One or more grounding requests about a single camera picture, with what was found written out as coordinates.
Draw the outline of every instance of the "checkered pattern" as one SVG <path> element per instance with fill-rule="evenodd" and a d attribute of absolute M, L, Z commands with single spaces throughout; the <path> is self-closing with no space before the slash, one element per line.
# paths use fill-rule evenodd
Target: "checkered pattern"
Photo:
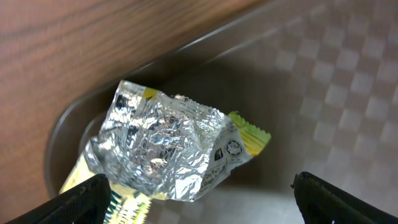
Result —
<path fill-rule="evenodd" d="M 274 92 L 271 134 L 279 144 L 266 149 L 285 160 L 272 167 L 282 185 L 307 170 L 398 215 L 397 9 L 388 0 L 323 4 L 222 56 L 245 58 L 260 73 L 277 71 L 286 80 Z M 147 222 L 297 223 L 299 217 L 292 191 L 278 185 L 261 193 L 221 187 L 193 203 L 155 201 Z"/>

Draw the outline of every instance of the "wooden surface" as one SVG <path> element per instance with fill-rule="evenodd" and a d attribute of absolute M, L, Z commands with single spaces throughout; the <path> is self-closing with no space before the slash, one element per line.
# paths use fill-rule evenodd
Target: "wooden surface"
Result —
<path fill-rule="evenodd" d="M 260 0 L 0 0 L 0 222 L 49 199 L 48 136 L 74 99 Z"/>

